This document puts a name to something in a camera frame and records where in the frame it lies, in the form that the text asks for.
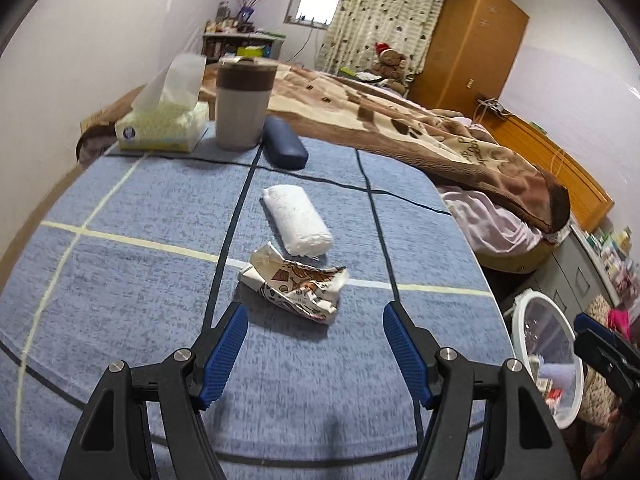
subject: yellow stripe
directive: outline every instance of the yellow stripe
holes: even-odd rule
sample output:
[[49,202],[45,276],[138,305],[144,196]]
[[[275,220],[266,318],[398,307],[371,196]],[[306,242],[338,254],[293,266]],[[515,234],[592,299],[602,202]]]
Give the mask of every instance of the yellow stripe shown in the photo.
[[22,355],[20,356],[20,369],[18,370],[18,390],[15,394],[15,453],[18,458],[20,458],[20,454],[22,452],[21,445],[20,445],[20,414],[22,410],[22,390],[24,387],[24,374],[27,369],[27,356],[29,355],[29,351],[31,350],[31,346],[33,345],[33,339],[36,335],[38,323],[40,322],[40,316],[44,312],[44,309],[46,308],[47,303],[51,298],[53,290],[56,287],[56,284],[58,283],[58,279],[60,278],[60,274],[62,274],[62,269],[65,266],[65,263],[68,260],[69,255],[71,254],[71,251],[73,251],[74,247],[78,243],[78,240],[82,235],[82,231],[86,229],[86,227],[90,224],[90,222],[100,212],[100,209],[102,209],[104,205],[109,201],[109,199],[114,195],[114,193],[116,193],[117,190],[120,189],[122,184],[124,184],[127,181],[127,179],[131,176],[131,174],[135,171],[138,164],[145,158],[146,158],[146,154],[142,158],[139,158],[129,168],[127,173],[125,173],[122,176],[122,178],[116,183],[116,185],[113,186],[109,190],[109,192],[102,197],[100,202],[98,202],[98,205],[94,208],[91,214],[84,221],[84,223],[82,224],[82,227],[78,229],[78,232],[76,232],[76,236],[74,236],[73,240],[71,240],[69,247],[67,247],[65,252],[62,254],[62,257],[60,258],[60,261],[56,266],[56,270],[53,273],[53,277],[51,278],[51,281],[49,282],[49,285],[47,286],[47,289],[45,290],[44,295],[40,299],[38,308],[33,313],[33,321],[31,322],[31,329],[29,330],[29,335],[27,336],[27,340],[25,341],[25,344],[24,344],[24,349],[22,350]]
[[[141,238],[131,238],[128,236],[114,235],[111,233],[103,233],[101,231],[92,231],[90,229],[83,229],[69,224],[61,224],[58,222],[50,222],[45,220],[42,225],[46,227],[53,227],[56,229],[62,229],[71,233],[76,233],[93,238],[102,238],[103,240],[113,240],[121,244],[133,245],[136,247],[144,247],[147,249],[153,249],[156,251],[164,251],[166,253],[180,254],[181,256],[187,256],[189,258],[196,258],[198,260],[205,260],[207,262],[216,263],[218,257],[215,254],[204,253],[202,251],[194,251],[184,247],[178,247],[175,245],[161,244],[159,242],[151,242],[149,240],[143,240]],[[240,260],[233,260],[228,258],[226,264],[239,269],[248,265],[247,262]],[[350,279],[348,285],[365,286],[368,288],[383,288],[385,290],[391,290],[391,285],[385,282],[371,282],[369,280],[356,280]],[[399,290],[414,290],[417,292],[435,292],[438,294],[465,294],[467,296],[487,296],[492,297],[492,294],[485,290],[476,290],[474,288],[457,288],[455,286],[438,286],[438,285],[416,285],[413,283],[399,283]]]

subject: gray cabinet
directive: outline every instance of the gray cabinet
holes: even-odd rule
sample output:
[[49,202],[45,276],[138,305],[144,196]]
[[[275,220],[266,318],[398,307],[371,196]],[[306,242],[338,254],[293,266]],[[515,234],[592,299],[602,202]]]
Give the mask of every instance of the gray cabinet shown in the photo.
[[578,228],[572,228],[556,252],[504,300],[502,310],[510,308],[514,298],[527,288],[548,296],[564,312],[570,323],[599,294],[613,307],[620,302],[602,262]]

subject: wooden headboard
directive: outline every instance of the wooden headboard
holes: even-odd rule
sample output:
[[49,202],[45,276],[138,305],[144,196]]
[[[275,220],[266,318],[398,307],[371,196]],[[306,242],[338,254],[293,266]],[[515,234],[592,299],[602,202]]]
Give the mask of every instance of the wooden headboard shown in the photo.
[[591,233],[613,207],[611,197],[580,164],[522,119],[516,116],[501,119],[489,112],[482,125],[500,145],[554,174],[566,186],[571,211],[583,231]]

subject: drawer handle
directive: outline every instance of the drawer handle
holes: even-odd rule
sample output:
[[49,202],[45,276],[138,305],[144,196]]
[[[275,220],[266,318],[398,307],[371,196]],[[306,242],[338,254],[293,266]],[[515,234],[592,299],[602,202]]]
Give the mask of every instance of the drawer handle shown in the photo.
[[586,284],[586,288],[584,289],[584,294],[586,294],[588,292],[588,290],[591,288],[591,283],[588,282],[587,278],[584,277],[584,274],[582,273],[582,269],[580,267],[578,267],[578,270],[575,273],[575,284],[578,285],[578,275],[582,276],[582,279],[584,280],[584,283]]
[[560,293],[558,292],[558,290],[556,289],[556,291],[554,292],[554,296],[553,296],[553,302],[555,304],[560,303],[560,307],[562,309],[562,312],[565,313],[566,311],[566,305],[564,304],[564,301],[562,301],[562,298],[560,297]]

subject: mattress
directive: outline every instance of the mattress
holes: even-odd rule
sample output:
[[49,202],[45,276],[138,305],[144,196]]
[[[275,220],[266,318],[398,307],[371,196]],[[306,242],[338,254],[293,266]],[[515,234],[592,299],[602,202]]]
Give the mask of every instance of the mattress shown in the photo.
[[[431,181],[391,158],[301,140],[309,161],[293,173],[258,149],[218,150],[211,125],[190,155],[100,158],[50,209],[0,296],[0,428],[36,480],[58,477],[109,362],[160,362],[233,300],[248,333],[223,397],[202,413],[230,480],[406,478],[430,412],[414,406],[383,333],[394,292],[441,345],[491,364],[513,356]],[[351,275],[331,326],[238,282],[266,241],[286,254],[260,199],[275,184],[302,186],[332,232],[315,264]],[[482,416],[478,402],[461,478],[474,476]],[[149,419],[161,478],[172,478],[157,405]]]

